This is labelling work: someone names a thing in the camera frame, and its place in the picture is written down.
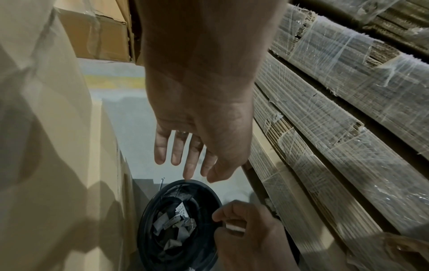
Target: large cardboard box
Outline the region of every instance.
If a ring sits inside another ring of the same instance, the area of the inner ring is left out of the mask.
[[[126,270],[131,175],[53,1],[0,2],[0,270]]]
[[[55,7],[77,57],[133,60],[134,38],[115,0],[56,0]]]

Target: yellow floor line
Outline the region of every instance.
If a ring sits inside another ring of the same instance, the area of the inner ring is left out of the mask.
[[[84,75],[88,88],[115,89],[141,88],[145,89],[144,77]]]

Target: hand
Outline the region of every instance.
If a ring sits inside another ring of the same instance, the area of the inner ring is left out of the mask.
[[[242,233],[222,227],[214,234],[226,271],[299,271],[283,225],[265,206],[233,201],[212,218],[245,229]]]
[[[138,0],[146,91],[157,120],[155,161],[181,162],[190,179],[204,144],[201,175],[228,179],[252,138],[252,86],[280,23],[284,0]]]

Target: gray floor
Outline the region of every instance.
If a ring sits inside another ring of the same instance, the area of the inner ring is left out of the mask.
[[[147,100],[145,89],[131,88],[130,85],[121,83],[126,80],[126,77],[144,80],[144,68],[128,63],[87,59],[79,59],[79,62],[84,75],[96,76],[99,80],[109,83],[104,84],[109,85],[108,88],[100,88],[103,84],[88,84],[88,87],[93,99],[103,100],[118,138],[119,146],[130,166],[131,174],[136,180],[134,187],[138,205],[136,215],[140,216],[147,201],[158,192],[162,178],[165,178],[164,183],[182,179],[184,162],[177,167],[169,162],[173,138],[171,137],[168,142],[166,163],[161,166],[155,164],[153,144],[156,121]],[[182,160],[185,160],[186,156],[187,146]],[[208,184],[206,178],[199,174],[199,168],[197,168],[193,179]],[[208,185],[216,192],[223,204],[232,200],[258,202],[241,168],[237,169],[229,180]],[[215,266],[212,270],[217,271],[221,268]]]

